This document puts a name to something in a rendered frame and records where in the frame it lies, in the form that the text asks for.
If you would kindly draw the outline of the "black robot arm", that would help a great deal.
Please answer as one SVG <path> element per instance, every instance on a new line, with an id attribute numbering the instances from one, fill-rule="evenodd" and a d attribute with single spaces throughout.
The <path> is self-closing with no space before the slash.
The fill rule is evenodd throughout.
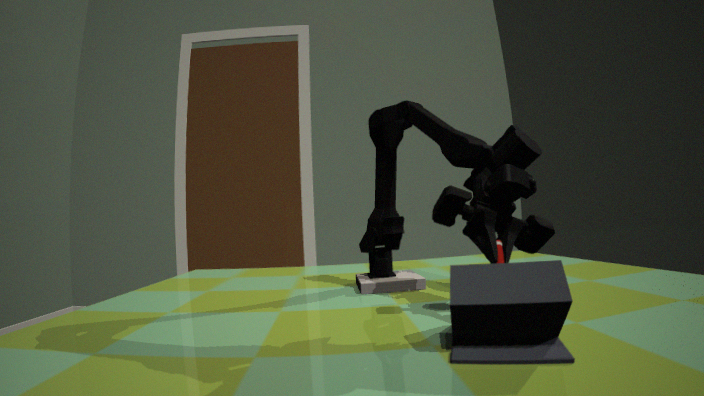
<path id="1" fill-rule="evenodd" d="M 375 111 L 369 118 L 370 138 L 376 146 L 375 208 L 359 244 L 361 253 L 369 253 L 369 279 L 396 277 L 392 250 L 399 249 L 405 233 L 405 219 L 396 210 L 397 148 L 404 130 L 413 125 L 437 142 L 452 166 L 473 168 L 464 186 L 473 192 L 481 181 L 480 201 L 491 195 L 515 206 L 517 199 L 527 199 L 536 192 L 536 181 L 525 168 L 542 151 L 518 126 L 511 125 L 488 146 L 451 127 L 419 103 L 404 101 Z"/>

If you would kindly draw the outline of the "red peg with white band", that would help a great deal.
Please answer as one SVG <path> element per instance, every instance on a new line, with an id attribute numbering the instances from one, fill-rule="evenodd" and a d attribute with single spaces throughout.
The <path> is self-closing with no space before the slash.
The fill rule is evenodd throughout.
<path id="1" fill-rule="evenodd" d="M 504 263 L 504 253 L 503 253 L 502 241 L 496 240 L 496 244 L 497 244 L 497 249 L 498 249 L 497 263 Z"/>

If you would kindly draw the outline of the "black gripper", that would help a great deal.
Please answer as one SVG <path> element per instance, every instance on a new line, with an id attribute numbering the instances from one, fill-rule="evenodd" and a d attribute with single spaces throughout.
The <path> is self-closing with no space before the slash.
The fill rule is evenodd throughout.
<path id="1" fill-rule="evenodd" d="M 526 220 L 512 217 L 517 209 L 515 204 L 511 206 L 510 202 L 491 195 L 490 199 L 480 201 L 480 182 L 473 189 L 472 200 L 471 192 L 452 185 L 444 188 L 433 209 L 434 223 L 450 227 L 457 215 L 463 215 L 462 219 L 467 221 L 463 235 L 472 240 L 490 263 L 498 260 L 496 240 L 502 241 L 504 263 L 509 263 L 513 245 L 528 254 L 536 253 L 555 234 L 552 222 L 547 219 L 534 215 Z"/>

